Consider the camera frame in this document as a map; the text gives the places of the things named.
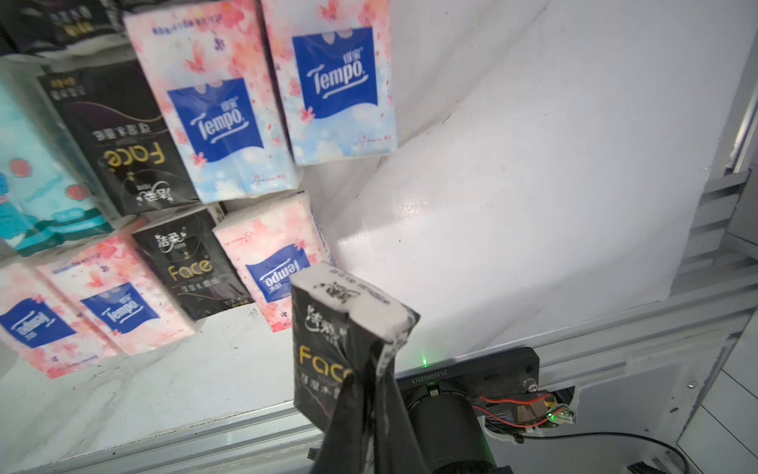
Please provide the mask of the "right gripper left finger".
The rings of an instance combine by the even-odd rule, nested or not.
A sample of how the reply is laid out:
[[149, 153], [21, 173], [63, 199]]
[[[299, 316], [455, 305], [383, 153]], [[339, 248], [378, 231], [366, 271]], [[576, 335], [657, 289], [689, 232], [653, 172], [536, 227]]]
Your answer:
[[377, 355], [370, 355], [341, 388], [312, 473], [376, 473]]

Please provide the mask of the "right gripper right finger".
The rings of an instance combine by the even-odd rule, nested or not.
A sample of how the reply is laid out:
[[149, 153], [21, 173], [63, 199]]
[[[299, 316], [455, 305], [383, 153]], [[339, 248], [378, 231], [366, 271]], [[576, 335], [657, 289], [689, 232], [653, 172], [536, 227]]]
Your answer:
[[390, 363], [376, 386], [375, 472], [428, 473], [394, 369]]

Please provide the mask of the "pink blue tissue pack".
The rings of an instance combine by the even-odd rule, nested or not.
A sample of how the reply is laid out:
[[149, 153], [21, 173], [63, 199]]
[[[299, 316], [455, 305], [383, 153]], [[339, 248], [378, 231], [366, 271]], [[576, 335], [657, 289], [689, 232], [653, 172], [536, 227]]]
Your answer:
[[1, 263], [1, 341], [50, 379], [120, 354], [73, 303], [19, 258]]

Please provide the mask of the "teal tissue pack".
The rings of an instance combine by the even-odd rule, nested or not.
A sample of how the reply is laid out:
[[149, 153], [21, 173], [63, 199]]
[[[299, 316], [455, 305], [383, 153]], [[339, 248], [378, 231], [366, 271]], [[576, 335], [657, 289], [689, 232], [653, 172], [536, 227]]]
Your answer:
[[1, 239], [29, 257], [109, 234], [89, 190], [63, 165], [11, 89], [1, 86]]

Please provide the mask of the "pale blue pink pack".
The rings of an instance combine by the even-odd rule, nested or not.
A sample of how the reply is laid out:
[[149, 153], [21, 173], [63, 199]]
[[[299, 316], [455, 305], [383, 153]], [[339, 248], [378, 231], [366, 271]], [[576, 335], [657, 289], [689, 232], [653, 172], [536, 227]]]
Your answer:
[[396, 151], [390, 1], [265, 1], [262, 8], [295, 162]]

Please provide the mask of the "small pink tissue pack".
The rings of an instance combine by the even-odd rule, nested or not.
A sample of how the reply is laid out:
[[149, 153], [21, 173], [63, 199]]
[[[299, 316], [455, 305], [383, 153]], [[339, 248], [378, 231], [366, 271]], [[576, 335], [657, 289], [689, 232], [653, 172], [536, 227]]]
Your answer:
[[203, 203], [298, 188], [256, 2], [175, 5], [124, 25]]

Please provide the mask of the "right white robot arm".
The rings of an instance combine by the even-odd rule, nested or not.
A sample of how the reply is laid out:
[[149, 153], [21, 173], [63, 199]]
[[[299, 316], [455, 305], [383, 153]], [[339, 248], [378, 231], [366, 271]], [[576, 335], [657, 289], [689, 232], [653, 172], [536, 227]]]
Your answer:
[[307, 457], [315, 473], [499, 473], [488, 434], [520, 438], [576, 420], [539, 386], [529, 347], [446, 361], [391, 380], [351, 376], [325, 438]]

